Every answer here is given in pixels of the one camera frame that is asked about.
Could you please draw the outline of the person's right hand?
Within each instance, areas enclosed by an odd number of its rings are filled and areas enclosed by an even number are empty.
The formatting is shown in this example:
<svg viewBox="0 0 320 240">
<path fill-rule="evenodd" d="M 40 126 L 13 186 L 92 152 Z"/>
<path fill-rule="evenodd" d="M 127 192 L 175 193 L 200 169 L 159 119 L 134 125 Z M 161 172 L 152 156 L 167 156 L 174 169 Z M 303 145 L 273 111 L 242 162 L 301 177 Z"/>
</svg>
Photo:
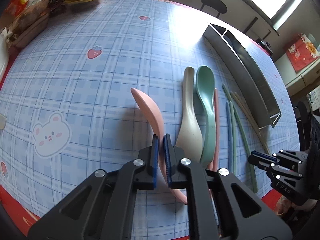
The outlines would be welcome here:
<svg viewBox="0 0 320 240">
<path fill-rule="evenodd" d="M 312 208 L 315 207 L 318 200 L 308 199 L 303 205 L 296 205 L 293 202 L 289 201 L 286 197 L 281 196 L 276 203 L 276 208 L 274 212 L 278 216 L 282 216 L 283 214 L 287 213 L 288 210 L 292 207 L 294 210 L 298 211 L 310 211 Z"/>
</svg>

